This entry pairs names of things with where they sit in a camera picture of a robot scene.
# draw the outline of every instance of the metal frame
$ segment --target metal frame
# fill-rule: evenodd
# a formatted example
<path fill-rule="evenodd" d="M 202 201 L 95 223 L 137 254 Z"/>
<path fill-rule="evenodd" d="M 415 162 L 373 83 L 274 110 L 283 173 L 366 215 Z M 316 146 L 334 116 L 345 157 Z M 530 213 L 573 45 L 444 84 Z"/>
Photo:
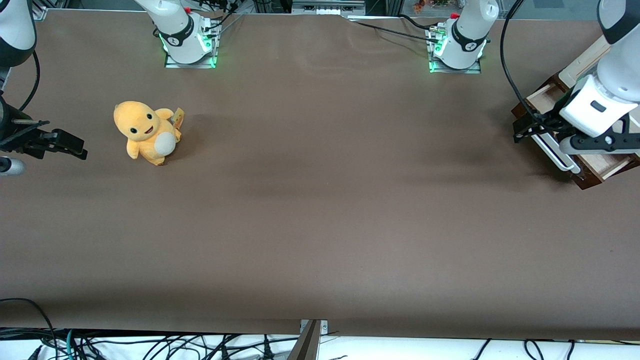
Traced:
<path fill-rule="evenodd" d="M 320 345 L 320 335 L 322 331 L 327 331 L 328 326 L 323 326 L 322 322 L 326 320 L 306 320 L 307 323 L 301 323 L 303 328 L 302 334 L 293 345 L 291 353 L 287 360 L 316 360 L 318 357 L 318 346 Z"/>

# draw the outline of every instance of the metal bracket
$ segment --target metal bracket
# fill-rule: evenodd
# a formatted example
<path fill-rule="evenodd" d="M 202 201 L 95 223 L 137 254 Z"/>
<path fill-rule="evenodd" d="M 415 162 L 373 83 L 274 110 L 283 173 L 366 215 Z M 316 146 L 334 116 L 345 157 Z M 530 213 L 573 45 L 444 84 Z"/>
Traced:
<path fill-rule="evenodd" d="M 326 320 L 302 320 L 300 322 L 302 334 L 293 345 L 287 360 L 317 360 L 320 334 L 328 331 Z"/>
<path fill-rule="evenodd" d="M 305 330 L 305 327 L 309 323 L 309 320 L 300 320 L 300 334 Z M 320 320 L 320 335 L 327 335 L 329 333 L 329 320 Z"/>
<path fill-rule="evenodd" d="M 4 87 L 9 79 L 9 74 L 11 74 L 10 67 L 0 67 L 0 94 L 4 92 Z"/>

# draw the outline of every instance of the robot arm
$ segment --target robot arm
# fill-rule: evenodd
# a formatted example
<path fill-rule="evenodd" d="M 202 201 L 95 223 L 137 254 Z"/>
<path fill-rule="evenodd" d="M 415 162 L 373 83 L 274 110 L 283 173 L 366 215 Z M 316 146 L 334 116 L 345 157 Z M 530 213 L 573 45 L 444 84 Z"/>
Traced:
<path fill-rule="evenodd" d="M 0 0 L 0 67 L 24 63 L 35 47 L 31 0 Z"/>
<path fill-rule="evenodd" d="M 560 116 L 595 138 L 640 102 L 640 2 L 600 0 L 598 21 L 611 50 L 573 89 Z"/>
<path fill-rule="evenodd" d="M 458 19 L 449 19 L 442 24 L 446 39 L 434 56 L 452 69 L 471 67 L 482 53 L 499 13 L 496 0 L 470 0 Z"/>
<path fill-rule="evenodd" d="M 0 0 L 0 67 L 24 63 L 34 54 L 35 46 L 31 0 Z M 62 152 L 86 159 L 82 139 L 61 129 L 51 132 L 40 129 L 49 121 L 33 120 L 22 112 L 23 107 L 17 109 L 7 104 L 0 92 L 0 151 L 15 151 L 38 159 L 47 151 Z M 23 171 L 22 161 L 0 157 L 0 176 L 19 175 Z"/>
<path fill-rule="evenodd" d="M 166 52 L 176 62 L 190 64 L 211 51 L 203 38 L 211 27 L 211 20 L 197 13 L 187 13 L 179 4 L 167 0 L 135 0 L 142 6 L 160 32 Z"/>

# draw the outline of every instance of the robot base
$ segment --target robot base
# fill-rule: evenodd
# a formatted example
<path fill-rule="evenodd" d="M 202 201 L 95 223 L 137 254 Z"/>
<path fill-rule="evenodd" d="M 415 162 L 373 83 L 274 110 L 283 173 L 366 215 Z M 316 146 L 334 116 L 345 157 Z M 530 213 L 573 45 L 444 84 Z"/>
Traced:
<path fill-rule="evenodd" d="M 211 20 L 211 25 L 209 26 L 214 26 L 215 28 L 198 35 L 202 41 L 203 48 L 210 48 L 200 60 L 190 64 L 179 63 L 169 56 L 165 48 L 166 59 L 164 60 L 164 67 L 168 69 L 215 69 L 218 62 L 218 49 L 220 48 L 220 33 L 222 32 L 222 26 L 219 23 L 219 20 Z"/>
<path fill-rule="evenodd" d="M 436 39 L 437 43 L 427 41 L 427 50 L 429 53 L 429 72 L 446 72 L 450 74 L 480 74 L 480 60 L 476 60 L 476 62 L 471 65 L 471 67 L 463 70 L 452 69 L 445 65 L 444 62 L 438 57 L 434 55 L 435 51 L 440 50 L 439 47 L 442 46 L 444 41 L 446 41 L 445 36 L 445 23 L 439 22 L 437 26 L 432 26 L 430 29 L 425 30 L 424 34 L 428 39 Z"/>

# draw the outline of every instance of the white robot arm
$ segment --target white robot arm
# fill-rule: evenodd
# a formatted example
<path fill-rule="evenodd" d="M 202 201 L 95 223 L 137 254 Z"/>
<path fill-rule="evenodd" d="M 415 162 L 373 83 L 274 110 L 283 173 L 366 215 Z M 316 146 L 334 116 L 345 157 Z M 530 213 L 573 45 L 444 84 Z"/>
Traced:
<path fill-rule="evenodd" d="M 0 67 L 24 63 L 35 47 L 31 0 L 0 0 Z"/>
<path fill-rule="evenodd" d="M 611 50 L 573 89 L 560 111 L 576 129 L 596 138 L 640 102 L 640 2 L 600 0 L 598 21 Z"/>
<path fill-rule="evenodd" d="M 211 52 L 204 37 L 211 20 L 197 13 L 187 13 L 179 4 L 168 0 L 135 0 L 142 6 L 160 32 L 166 52 L 176 62 L 194 63 Z"/>
<path fill-rule="evenodd" d="M 470 0 L 458 19 L 438 25 L 445 28 L 446 39 L 433 55 L 452 69 L 471 67 L 480 57 L 499 13 L 496 0 Z"/>

